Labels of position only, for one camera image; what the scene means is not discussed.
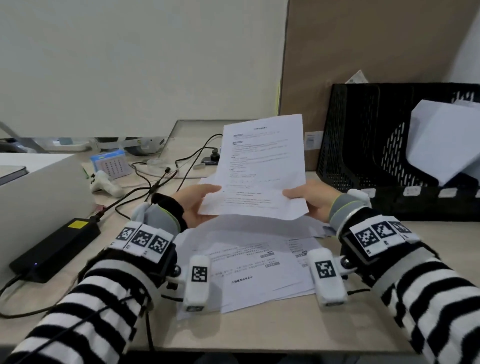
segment desk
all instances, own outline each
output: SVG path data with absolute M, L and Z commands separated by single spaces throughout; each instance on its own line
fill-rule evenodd
M 84 165 L 91 168 L 88 162 Z M 206 167 L 203 173 L 212 173 Z M 307 178 L 316 178 L 307 172 Z M 144 182 L 131 174 L 118 182 L 123 186 L 137 186 Z M 172 180 L 161 188 L 163 194 L 176 191 L 180 180 Z M 197 180 L 186 180 L 184 185 Z M 97 194 L 97 202 L 114 201 L 106 194 Z M 135 203 L 122 208 L 129 214 Z M 81 251 L 64 269 L 46 284 L 24 283 L 14 292 L 5 294 L 1 307 L 5 313 L 32 311 L 55 303 L 67 290 L 76 274 L 89 258 L 108 245 L 125 224 L 126 219 L 109 211 L 100 229 L 101 235 Z M 474 222 L 407 222 L 452 268 L 476 285 L 480 285 L 480 249 L 477 248 L 480 224 Z M 339 252 L 335 238 L 322 240 L 322 245 Z M 358 277 L 349 281 L 360 285 Z M 167 350 L 194 351 L 281 351 L 281 352 L 403 352 L 411 353 L 409 343 L 396 326 L 380 299 L 367 293 L 349 298 L 342 306 L 318 307 L 314 295 L 267 302 L 228 314 L 210 313 L 183 321 L 176 321 L 175 304 L 162 301 L 151 314 L 155 346 Z M 41 319 L 41 315 L 14 320 L 0 320 L 0 345 L 16 345 Z M 138 329 L 132 349 L 146 349 L 144 323 Z

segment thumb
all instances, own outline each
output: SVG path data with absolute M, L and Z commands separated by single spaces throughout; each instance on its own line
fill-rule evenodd
M 215 184 L 199 184 L 200 187 L 200 193 L 202 197 L 205 197 L 206 194 L 212 194 L 214 192 L 218 192 L 222 189 L 222 186 L 217 186 Z
M 288 198 L 299 198 L 305 196 L 305 185 L 295 188 L 285 189 L 282 191 L 283 196 Z

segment brown panel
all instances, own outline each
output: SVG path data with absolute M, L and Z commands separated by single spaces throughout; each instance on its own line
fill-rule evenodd
M 323 130 L 330 86 L 442 81 L 480 0 L 290 0 L 280 114 Z M 318 150 L 305 153 L 314 170 Z

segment hand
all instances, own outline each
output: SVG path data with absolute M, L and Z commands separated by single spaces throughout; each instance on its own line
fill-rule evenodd
M 283 190 L 288 198 L 303 197 L 307 200 L 309 213 L 307 216 L 323 222 L 329 222 L 330 209 L 333 202 L 342 193 L 322 181 L 308 180 L 306 184 Z
M 220 191 L 222 187 L 214 184 L 195 184 L 182 188 L 171 197 L 183 207 L 183 219 L 189 228 L 196 228 L 203 222 L 216 218 L 214 215 L 199 215 L 198 209 L 206 194 Z

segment black power brick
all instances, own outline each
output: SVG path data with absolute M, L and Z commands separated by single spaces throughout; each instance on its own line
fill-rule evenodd
M 100 234 L 95 219 L 74 218 L 10 263 L 23 280 L 45 283 Z

